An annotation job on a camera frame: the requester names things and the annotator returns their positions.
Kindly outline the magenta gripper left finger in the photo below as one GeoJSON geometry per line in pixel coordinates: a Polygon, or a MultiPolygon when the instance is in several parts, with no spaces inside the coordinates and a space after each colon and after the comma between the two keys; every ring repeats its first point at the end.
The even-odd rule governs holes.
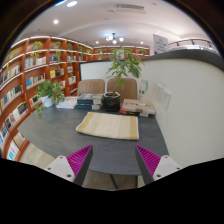
{"type": "Polygon", "coordinates": [[[58,156],[45,170],[81,186],[84,182],[92,156],[93,146],[89,145],[69,156],[58,156]]]}

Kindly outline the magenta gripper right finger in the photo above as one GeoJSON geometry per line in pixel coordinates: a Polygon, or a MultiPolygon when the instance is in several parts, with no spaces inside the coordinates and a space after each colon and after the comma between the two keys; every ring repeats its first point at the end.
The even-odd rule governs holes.
{"type": "Polygon", "coordinates": [[[159,156],[139,145],[136,146],[135,155],[145,184],[152,183],[182,169],[169,155],[159,156]]]}

